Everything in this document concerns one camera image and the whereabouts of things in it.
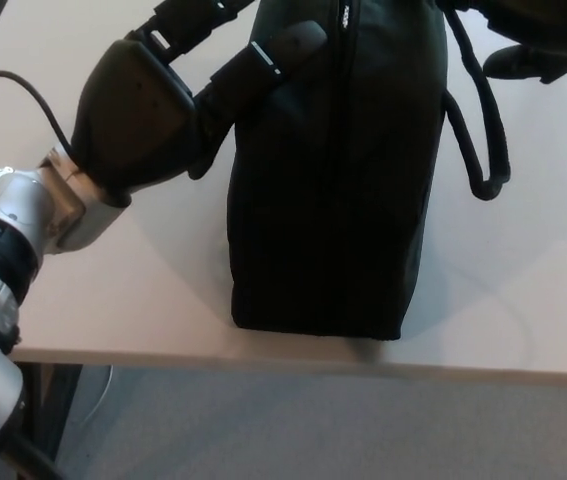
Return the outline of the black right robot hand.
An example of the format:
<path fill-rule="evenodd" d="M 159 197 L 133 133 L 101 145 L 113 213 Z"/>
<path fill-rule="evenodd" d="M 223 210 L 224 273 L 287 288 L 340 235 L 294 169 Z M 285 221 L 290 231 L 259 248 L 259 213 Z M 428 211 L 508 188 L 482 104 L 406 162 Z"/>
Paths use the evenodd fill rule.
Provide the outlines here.
<path fill-rule="evenodd" d="M 493 32 L 515 42 L 490 54 L 484 74 L 499 80 L 537 78 L 550 84 L 567 74 L 567 0 L 439 1 L 447 11 L 477 11 Z"/>

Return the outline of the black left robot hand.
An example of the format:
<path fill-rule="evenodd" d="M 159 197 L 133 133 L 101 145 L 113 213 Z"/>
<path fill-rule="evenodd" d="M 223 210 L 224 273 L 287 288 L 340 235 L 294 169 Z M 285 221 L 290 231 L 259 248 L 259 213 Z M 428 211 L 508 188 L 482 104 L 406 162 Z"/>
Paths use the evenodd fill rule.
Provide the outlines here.
<path fill-rule="evenodd" d="M 313 20 L 251 41 L 193 94 L 172 69 L 245 1 L 163 1 L 114 41 L 81 92 L 71 156 L 117 200 L 183 173 L 210 169 L 230 129 L 308 63 L 327 42 Z"/>

